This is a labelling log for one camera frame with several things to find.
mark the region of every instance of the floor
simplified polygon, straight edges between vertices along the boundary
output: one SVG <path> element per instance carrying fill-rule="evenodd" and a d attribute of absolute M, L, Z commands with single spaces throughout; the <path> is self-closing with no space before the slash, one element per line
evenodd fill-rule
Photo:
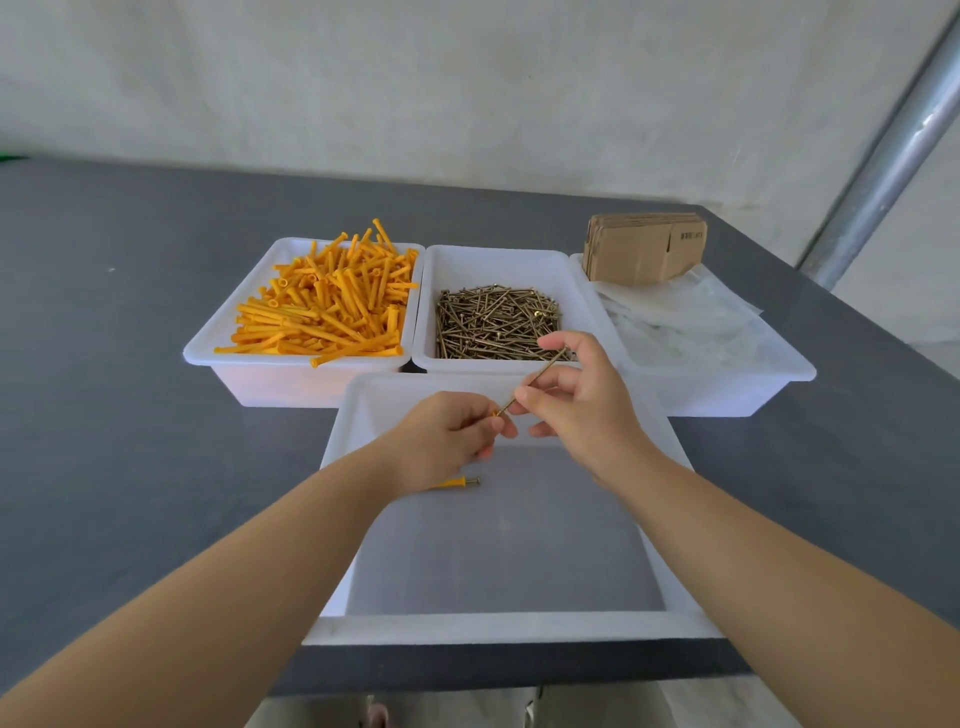
<path fill-rule="evenodd" d="M 798 728 L 753 676 L 377 695 L 391 728 Z M 528 706 L 532 706 L 528 715 Z M 247 728 L 356 726 L 363 696 L 265 700 Z"/>

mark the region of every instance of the forearm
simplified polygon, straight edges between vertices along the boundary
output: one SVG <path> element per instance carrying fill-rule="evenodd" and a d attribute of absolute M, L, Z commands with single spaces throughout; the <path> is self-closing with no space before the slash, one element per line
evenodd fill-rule
<path fill-rule="evenodd" d="M 375 448 L 312 475 L 83 635 L 0 700 L 0 724 L 243 725 L 389 501 Z"/>
<path fill-rule="evenodd" d="M 622 470 L 614 491 L 804 725 L 960 718 L 952 627 L 663 456 Z"/>

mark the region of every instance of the left hand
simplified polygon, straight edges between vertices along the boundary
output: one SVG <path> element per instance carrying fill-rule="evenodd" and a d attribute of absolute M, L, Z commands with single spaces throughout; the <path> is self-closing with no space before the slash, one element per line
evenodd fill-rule
<path fill-rule="evenodd" d="M 418 403 L 380 438 L 396 465 L 396 497 L 425 491 L 474 460 L 493 455 L 497 435 L 516 437 L 516 425 L 500 405 L 469 392 L 438 392 Z"/>

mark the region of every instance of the metal pole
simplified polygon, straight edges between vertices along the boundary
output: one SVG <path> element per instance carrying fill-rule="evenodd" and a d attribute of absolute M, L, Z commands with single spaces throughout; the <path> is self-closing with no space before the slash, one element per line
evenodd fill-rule
<path fill-rule="evenodd" d="M 887 130 L 824 224 L 800 271 L 831 290 L 960 110 L 960 15 L 954 16 Z"/>

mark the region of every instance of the white plastic bin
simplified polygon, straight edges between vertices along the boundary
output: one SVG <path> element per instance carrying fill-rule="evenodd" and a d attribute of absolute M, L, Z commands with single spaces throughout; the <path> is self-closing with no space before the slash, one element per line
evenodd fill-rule
<path fill-rule="evenodd" d="M 183 358 L 190 364 L 210 367 L 230 392 L 245 407 L 339 407 L 347 385 L 365 372 L 395 372 L 410 361 L 414 329 L 417 322 L 417 302 L 420 290 L 410 291 L 400 346 L 401 356 L 345 356 L 314 369 L 309 356 L 286 354 L 214 353 L 214 347 L 232 345 L 230 336 L 236 332 L 236 307 L 250 296 L 258 296 L 258 288 L 275 277 L 275 265 L 289 264 L 295 257 L 307 255 L 313 238 L 284 237 L 277 240 L 260 262 L 230 294 L 204 327 L 197 332 L 183 350 Z M 329 240 L 318 240 L 322 250 Z M 411 280 L 420 282 L 423 267 L 423 246 L 395 243 L 399 251 L 414 248 L 420 251 Z"/>
<path fill-rule="evenodd" d="M 557 302 L 562 328 L 589 331 L 605 348 L 619 340 L 607 314 L 601 309 L 597 316 L 595 308 L 587 305 L 585 295 L 596 297 L 596 294 L 577 283 L 569 259 L 559 251 L 434 245 L 423 257 L 413 357 L 414 363 L 427 372 L 522 376 L 543 366 L 538 361 L 439 358 L 436 355 L 436 304 L 442 290 L 458 291 L 496 283 L 512 288 L 536 288 Z"/>
<path fill-rule="evenodd" d="M 516 376 L 363 375 L 323 465 L 362 448 L 440 391 L 508 398 Z M 656 398 L 637 416 L 687 465 Z M 612 494 L 556 438 L 499 438 L 464 467 L 481 484 L 402 498 L 377 518 L 305 644 L 513 643 L 719 637 Z"/>
<path fill-rule="evenodd" d="M 584 273 L 583 255 L 572 255 L 570 270 L 586 296 L 594 316 L 610 321 L 599 296 Z M 608 353 L 624 377 L 640 376 L 657 393 L 669 417 L 750 417 L 791 381 L 810 381 L 817 370 L 762 319 L 750 324 L 763 369 L 703 371 L 695 364 L 657 365 L 635 360 L 616 329 Z"/>

